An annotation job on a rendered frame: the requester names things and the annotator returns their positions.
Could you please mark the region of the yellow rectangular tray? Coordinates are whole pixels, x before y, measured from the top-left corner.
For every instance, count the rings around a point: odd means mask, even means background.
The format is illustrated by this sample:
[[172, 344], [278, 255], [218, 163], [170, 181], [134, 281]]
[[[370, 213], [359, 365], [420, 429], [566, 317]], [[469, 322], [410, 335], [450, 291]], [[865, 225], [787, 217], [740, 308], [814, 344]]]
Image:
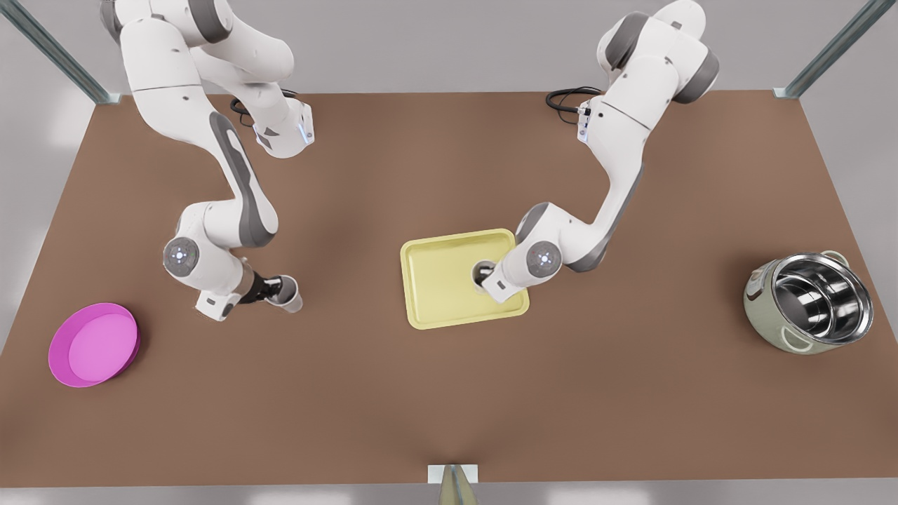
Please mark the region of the yellow rectangular tray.
[[421, 238], [401, 247], [408, 322], [418, 330], [477, 323], [524, 314], [523, 290], [498, 304], [474, 282], [478, 266], [492, 265], [514, 247], [507, 229]]

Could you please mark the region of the pink round bowl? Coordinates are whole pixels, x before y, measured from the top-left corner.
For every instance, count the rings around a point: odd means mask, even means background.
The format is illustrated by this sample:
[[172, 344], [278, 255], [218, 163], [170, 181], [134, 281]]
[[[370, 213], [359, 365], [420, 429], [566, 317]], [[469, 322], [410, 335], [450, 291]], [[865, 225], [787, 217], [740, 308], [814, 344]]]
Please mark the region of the pink round bowl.
[[123, 306], [98, 303], [68, 316], [48, 348], [48, 367], [65, 386], [97, 386], [119, 376], [137, 358], [137, 320]]

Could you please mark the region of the silver frame post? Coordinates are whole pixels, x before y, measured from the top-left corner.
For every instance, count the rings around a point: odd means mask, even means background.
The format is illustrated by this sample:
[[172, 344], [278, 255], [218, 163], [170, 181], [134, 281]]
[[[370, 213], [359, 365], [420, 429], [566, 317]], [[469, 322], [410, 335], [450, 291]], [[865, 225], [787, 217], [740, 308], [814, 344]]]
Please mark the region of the silver frame post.
[[472, 486], [480, 482], [478, 464], [431, 464], [427, 482], [440, 485], [437, 505], [481, 505]]
[[773, 88], [780, 100], [798, 100], [858, 42], [898, 0], [867, 0], [819, 53], [786, 86]]
[[0, 14], [96, 105], [117, 105], [121, 102], [119, 93], [110, 93], [99, 84], [18, 0], [0, 0]]

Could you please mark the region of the pale green steel pot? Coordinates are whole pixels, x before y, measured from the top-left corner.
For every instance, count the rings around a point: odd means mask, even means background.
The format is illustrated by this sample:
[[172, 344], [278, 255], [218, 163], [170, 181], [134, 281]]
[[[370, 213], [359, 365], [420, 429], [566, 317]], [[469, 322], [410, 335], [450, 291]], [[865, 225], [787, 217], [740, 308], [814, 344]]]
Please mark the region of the pale green steel pot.
[[857, 342], [873, 323], [869, 291], [836, 250], [800, 252], [754, 269], [743, 304], [764, 341], [802, 356]]

